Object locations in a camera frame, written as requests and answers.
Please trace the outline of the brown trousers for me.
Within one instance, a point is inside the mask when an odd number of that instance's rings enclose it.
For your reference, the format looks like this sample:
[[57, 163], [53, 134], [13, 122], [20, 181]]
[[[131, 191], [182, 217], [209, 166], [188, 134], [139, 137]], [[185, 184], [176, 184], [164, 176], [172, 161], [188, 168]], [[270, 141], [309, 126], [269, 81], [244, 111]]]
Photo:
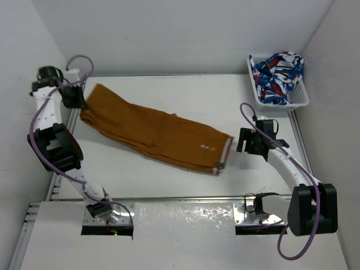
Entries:
[[147, 158], [200, 173], [218, 175], [233, 137], [215, 128], [129, 103], [102, 84], [86, 100], [80, 119], [103, 136]]

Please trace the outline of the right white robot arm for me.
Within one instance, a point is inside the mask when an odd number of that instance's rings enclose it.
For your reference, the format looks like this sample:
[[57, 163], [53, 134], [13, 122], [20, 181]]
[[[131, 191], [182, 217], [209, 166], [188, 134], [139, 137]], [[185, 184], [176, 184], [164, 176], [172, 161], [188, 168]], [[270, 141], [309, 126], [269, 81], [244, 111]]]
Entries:
[[310, 235], [318, 219], [317, 234], [338, 230], [337, 190], [308, 173], [293, 157], [289, 144], [276, 137], [272, 119], [257, 119], [255, 128], [241, 128], [237, 151], [262, 156], [287, 184], [291, 199], [275, 192], [258, 193], [253, 200], [256, 215], [274, 214], [286, 222], [295, 236]]

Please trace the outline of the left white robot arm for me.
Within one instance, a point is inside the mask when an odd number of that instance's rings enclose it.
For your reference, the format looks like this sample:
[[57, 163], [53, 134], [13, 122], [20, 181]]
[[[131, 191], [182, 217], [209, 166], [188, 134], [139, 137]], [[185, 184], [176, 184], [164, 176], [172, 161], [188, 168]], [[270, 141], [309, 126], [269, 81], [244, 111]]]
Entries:
[[31, 85], [37, 112], [30, 123], [27, 140], [49, 172], [66, 178], [83, 198], [94, 219], [116, 224], [121, 209], [96, 182], [85, 176], [82, 149], [62, 121], [61, 108], [87, 109], [78, 69], [61, 71], [54, 66], [39, 68]]

